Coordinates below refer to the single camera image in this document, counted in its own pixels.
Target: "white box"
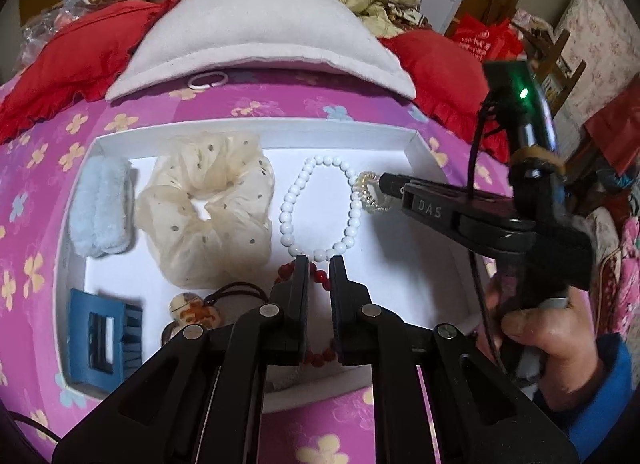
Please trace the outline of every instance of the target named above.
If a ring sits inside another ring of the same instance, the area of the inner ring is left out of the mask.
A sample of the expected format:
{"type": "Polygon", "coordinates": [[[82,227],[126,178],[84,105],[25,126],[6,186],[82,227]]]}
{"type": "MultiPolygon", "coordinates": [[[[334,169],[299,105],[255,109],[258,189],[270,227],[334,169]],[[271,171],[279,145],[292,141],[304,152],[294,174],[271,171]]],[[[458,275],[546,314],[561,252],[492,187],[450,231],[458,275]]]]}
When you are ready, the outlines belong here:
{"type": "MultiPolygon", "coordinates": [[[[272,253],[264,270],[251,280],[267,293],[271,291],[278,267],[291,260],[287,249],[280,244],[278,215],[282,197],[306,158],[317,154],[339,155],[357,172],[414,174],[446,182],[444,173],[417,131],[383,124],[321,119],[214,119],[138,128],[98,137],[84,160],[95,155],[128,158],[132,163],[135,193],[138,195],[150,177],[156,156],[165,151],[164,144],[168,140],[177,135],[197,135],[203,131],[256,133],[273,165],[275,189],[270,208],[274,228],[272,253]]],[[[351,189],[340,170],[316,169],[296,203],[294,214],[296,243],[305,252],[328,248],[340,240],[349,210],[350,193],[351,189]]],[[[66,383],[68,371],[63,362],[67,356],[66,316],[70,288],[141,305],[143,361],[160,348],[162,329],[172,320],[169,302],[183,291],[162,277],[141,231],[137,232],[134,248],[126,253],[99,259],[84,259],[75,254],[66,227],[69,204],[56,258],[53,310],[56,355],[66,383]]],[[[363,213],[356,245],[344,254],[344,262],[349,279],[366,285],[373,303],[392,310],[406,323],[432,328],[438,323],[450,322],[465,333],[478,324],[478,303],[466,249],[412,221],[398,209],[378,215],[363,213]]],[[[327,265],[326,262],[319,264],[319,269],[327,270],[327,265]]],[[[483,281],[488,278],[484,270],[481,277],[483,281]]],[[[197,293],[204,297],[212,291],[197,293]]],[[[329,293],[320,285],[310,286],[308,292],[309,344],[314,352],[321,352],[332,337],[329,293]]],[[[257,305],[257,300],[248,297],[223,299],[216,304],[227,322],[257,305]]],[[[369,367],[341,367],[337,363],[322,368],[306,365],[299,384],[266,394],[264,411],[293,408],[338,396],[367,386],[370,381],[369,367]]],[[[82,386],[67,386],[79,393],[86,392],[82,386]]]]}

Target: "human hand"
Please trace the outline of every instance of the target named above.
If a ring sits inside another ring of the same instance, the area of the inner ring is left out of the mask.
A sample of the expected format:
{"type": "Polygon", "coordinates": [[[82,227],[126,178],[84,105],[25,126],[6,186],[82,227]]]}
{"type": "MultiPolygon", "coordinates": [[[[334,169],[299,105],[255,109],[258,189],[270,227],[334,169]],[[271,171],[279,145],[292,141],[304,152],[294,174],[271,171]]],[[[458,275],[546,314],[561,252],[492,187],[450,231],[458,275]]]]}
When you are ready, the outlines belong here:
{"type": "MultiPolygon", "coordinates": [[[[555,412],[588,402],[605,377],[583,294],[583,291],[569,287],[567,308],[511,312],[502,318],[501,329],[494,327],[498,350],[503,336],[507,335],[521,345],[537,347],[548,354],[538,387],[548,407],[555,412]]],[[[495,310],[499,301],[500,292],[494,278],[486,290],[487,309],[495,310]]],[[[477,346],[491,359],[484,332],[479,336],[477,346]]]]}

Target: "white pillow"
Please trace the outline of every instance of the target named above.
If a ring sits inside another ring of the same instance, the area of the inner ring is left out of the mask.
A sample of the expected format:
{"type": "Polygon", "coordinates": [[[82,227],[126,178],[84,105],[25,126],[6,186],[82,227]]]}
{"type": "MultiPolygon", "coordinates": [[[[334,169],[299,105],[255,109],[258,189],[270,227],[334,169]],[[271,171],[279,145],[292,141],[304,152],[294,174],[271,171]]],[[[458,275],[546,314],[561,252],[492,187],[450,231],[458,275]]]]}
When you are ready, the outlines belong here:
{"type": "Polygon", "coordinates": [[[224,66],[338,70],[415,97],[398,58],[338,0],[182,0],[158,20],[107,100],[224,66]]]}

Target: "blue sleeve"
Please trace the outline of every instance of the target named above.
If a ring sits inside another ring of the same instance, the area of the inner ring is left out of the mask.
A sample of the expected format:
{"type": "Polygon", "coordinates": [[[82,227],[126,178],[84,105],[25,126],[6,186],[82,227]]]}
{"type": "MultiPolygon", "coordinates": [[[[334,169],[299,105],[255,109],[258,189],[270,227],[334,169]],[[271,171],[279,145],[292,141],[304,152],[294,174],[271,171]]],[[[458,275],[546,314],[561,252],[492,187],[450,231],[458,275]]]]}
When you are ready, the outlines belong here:
{"type": "Polygon", "coordinates": [[[607,377],[591,399],[568,412],[552,412],[542,394],[536,393],[534,402],[569,437],[583,462],[604,440],[631,398],[631,357],[618,334],[607,334],[596,341],[607,377]]]}

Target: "purple floral bedsheet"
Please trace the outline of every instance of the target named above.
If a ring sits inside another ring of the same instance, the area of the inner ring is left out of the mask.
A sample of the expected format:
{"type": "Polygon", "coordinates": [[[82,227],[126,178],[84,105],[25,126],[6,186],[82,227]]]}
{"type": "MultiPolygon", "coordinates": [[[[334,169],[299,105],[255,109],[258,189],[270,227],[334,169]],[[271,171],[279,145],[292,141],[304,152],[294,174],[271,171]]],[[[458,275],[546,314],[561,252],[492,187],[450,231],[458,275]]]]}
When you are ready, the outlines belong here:
{"type": "MultiPolygon", "coordinates": [[[[310,117],[416,129],[449,182],[466,182],[468,145],[406,100],[347,76],[284,70],[230,70],[205,91],[176,81],[110,106],[78,102],[0,145],[0,399],[63,436],[97,404],[62,386],[54,347],[52,288],[62,216],[74,177],[100,135],[154,124],[220,117],[310,117]]],[[[0,87],[2,99],[15,84],[0,87]]],[[[507,169],[485,154],[476,185],[510,191],[507,169]]],[[[262,464],[372,464],[373,394],[365,388],[266,415],[262,464]]],[[[50,458],[54,443],[24,428],[50,458]]]]}

